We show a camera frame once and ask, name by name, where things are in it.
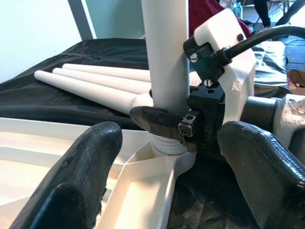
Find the red cloth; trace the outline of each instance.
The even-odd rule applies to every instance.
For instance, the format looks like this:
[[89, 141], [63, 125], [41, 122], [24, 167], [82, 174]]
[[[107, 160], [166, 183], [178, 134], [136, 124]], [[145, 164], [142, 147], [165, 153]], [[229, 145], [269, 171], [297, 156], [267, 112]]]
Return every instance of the red cloth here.
[[[224, 10], [215, 0], [189, 0], [189, 35], [193, 36], [194, 30], [206, 22], [210, 17]], [[250, 37], [252, 32], [247, 25], [239, 20], [246, 37]]]

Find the white wall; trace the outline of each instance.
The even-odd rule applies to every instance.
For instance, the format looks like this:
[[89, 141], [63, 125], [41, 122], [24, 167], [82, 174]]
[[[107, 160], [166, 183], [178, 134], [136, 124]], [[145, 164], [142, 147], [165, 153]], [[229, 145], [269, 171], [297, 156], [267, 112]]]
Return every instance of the white wall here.
[[80, 41], [67, 0], [1, 0], [0, 82]]
[[141, 0], [86, 0], [97, 38], [144, 35]]

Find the black tarp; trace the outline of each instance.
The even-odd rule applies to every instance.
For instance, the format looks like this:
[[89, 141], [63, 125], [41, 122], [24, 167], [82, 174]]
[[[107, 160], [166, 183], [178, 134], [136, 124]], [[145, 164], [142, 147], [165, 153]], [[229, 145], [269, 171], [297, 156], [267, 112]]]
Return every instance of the black tarp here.
[[[260, 84], [255, 86], [255, 93], [260, 96], [280, 97], [287, 93], [283, 88], [287, 87], [286, 79], [283, 77], [285, 47], [277, 45], [273, 48], [276, 52], [270, 52], [266, 48], [267, 46], [258, 46], [256, 55], [262, 56], [263, 62], [260, 66], [272, 74], [263, 79], [262, 76], [256, 77]], [[51, 72], [55, 67], [62, 67], [67, 62], [148, 69], [144, 40], [82, 41], [0, 84], [0, 117], [81, 125], [114, 121], [122, 128], [138, 129], [127, 115], [34, 79], [33, 74], [36, 70]], [[193, 168], [178, 178], [168, 228], [257, 228], [232, 170], [217, 150], [201, 150], [197, 154]]]

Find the white pipe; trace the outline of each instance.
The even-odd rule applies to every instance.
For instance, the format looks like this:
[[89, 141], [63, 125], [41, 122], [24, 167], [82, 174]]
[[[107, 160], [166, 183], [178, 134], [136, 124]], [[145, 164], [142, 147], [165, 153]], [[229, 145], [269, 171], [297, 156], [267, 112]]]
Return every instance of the white pipe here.
[[[133, 79], [138, 81], [150, 82], [151, 76], [149, 70], [142, 69], [131, 69], [131, 68], [116, 68], [116, 67], [105, 67], [105, 66], [94, 66], [94, 65], [82, 65], [65, 63], [62, 68], [77, 70], [88, 73], [96, 73], [102, 75], [110, 75], [120, 78]], [[190, 85], [198, 86], [201, 83], [197, 72], [191, 72], [189, 74]]]
[[129, 111], [134, 106], [153, 105], [152, 99], [148, 94], [137, 95], [40, 70], [35, 72], [34, 77], [39, 81], [102, 104], [124, 114], [129, 114]]
[[[185, 115], [189, 77], [183, 43], [188, 39], [188, 1], [142, 0], [142, 10], [154, 106]], [[171, 139], [155, 136], [152, 142], [163, 153], [186, 151]]]
[[80, 72], [63, 68], [55, 68], [52, 72], [54, 74], [64, 75], [73, 79], [83, 80], [86, 82], [95, 83], [135, 94], [148, 93], [151, 89], [150, 83], [138, 80], [130, 80], [114, 76]]

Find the person's leg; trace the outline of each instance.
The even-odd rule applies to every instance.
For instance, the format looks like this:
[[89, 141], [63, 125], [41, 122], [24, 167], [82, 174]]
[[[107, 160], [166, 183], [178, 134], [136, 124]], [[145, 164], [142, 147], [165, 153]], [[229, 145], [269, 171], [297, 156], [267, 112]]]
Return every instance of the person's leg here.
[[262, 19], [264, 27], [271, 26], [271, 21], [268, 15], [267, 0], [254, 0], [254, 7], [258, 16]]
[[294, 16], [304, 5], [305, 0], [296, 0], [275, 25], [284, 25], [288, 23], [290, 18]]

